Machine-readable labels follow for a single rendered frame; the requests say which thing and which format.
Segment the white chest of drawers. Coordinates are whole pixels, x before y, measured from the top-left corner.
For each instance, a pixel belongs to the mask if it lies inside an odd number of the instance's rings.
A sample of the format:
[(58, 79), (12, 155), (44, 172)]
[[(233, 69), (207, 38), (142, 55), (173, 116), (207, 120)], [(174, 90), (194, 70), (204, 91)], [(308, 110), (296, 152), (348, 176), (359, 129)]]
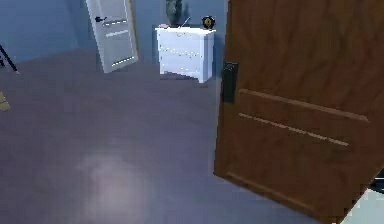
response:
[(213, 75), (215, 34), (202, 28), (156, 28), (160, 73), (208, 81)]

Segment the grey room door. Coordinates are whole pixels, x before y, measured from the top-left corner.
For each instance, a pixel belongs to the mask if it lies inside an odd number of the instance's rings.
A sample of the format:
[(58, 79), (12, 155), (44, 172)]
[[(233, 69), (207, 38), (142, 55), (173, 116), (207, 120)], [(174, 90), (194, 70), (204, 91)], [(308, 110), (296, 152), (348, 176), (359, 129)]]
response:
[[(100, 62), (110, 73), (138, 61), (131, 0), (85, 0)], [(95, 22), (95, 17), (107, 17)]]

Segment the brown wooden room door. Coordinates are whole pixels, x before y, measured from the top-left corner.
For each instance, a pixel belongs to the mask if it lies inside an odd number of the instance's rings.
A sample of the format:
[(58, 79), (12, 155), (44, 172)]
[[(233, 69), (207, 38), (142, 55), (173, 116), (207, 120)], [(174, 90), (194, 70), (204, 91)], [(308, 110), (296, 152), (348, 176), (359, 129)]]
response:
[(342, 224), (384, 169), (384, 0), (228, 0), (214, 172)]

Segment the tan flat object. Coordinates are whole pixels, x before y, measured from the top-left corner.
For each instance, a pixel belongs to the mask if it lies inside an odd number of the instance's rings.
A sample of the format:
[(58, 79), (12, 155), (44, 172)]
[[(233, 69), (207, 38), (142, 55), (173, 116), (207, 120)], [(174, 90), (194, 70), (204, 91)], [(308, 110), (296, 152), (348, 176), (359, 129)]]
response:
[(10, 109), (10, 105), (6, 100), (4, 94), (0, 91), (0, 111), (7, 111)]

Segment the black slanted furniture leg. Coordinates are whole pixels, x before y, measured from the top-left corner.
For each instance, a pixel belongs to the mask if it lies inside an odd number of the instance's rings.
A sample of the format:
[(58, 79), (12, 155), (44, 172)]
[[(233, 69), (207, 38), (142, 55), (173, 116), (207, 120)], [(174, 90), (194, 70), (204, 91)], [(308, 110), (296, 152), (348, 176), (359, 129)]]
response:
[[(3, 56), (5, 57), (5, 59), (7, 60), (8, 64), (11, 66), (11, 68), (13, 69), (13, 71), (20, 75), (20, 72), (18, 71), (16, 65), (13, 63), (13, 61), (11, 60), (11, 58), (8, 56), (7, 52), (5, 51), (5, 49), (3, 48), (3, 46), (0, 44), (0, 52), (3, 54)], [(4, 62), (3, 62), (3, 59), (1, 58), (0, 56), (0, 65), (2, 67), (5, 66)]]

